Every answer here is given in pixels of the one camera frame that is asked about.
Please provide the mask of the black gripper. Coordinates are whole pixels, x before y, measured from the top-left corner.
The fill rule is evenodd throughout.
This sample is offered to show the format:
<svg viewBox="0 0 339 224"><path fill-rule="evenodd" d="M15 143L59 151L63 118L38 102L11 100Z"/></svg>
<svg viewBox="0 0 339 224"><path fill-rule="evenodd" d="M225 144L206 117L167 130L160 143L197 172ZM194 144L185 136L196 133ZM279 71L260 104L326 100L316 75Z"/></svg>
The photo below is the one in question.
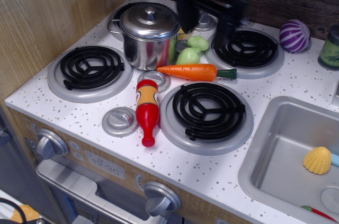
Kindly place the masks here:
<svg viewBox="0 0 339 224"><path fill-rule="evenodd" d="M247 5L247 0L176 0L181 28L185 33L195 28L200 11L218 18L214 38L215 49L224 46L235 29L240 26Z"/></svg>

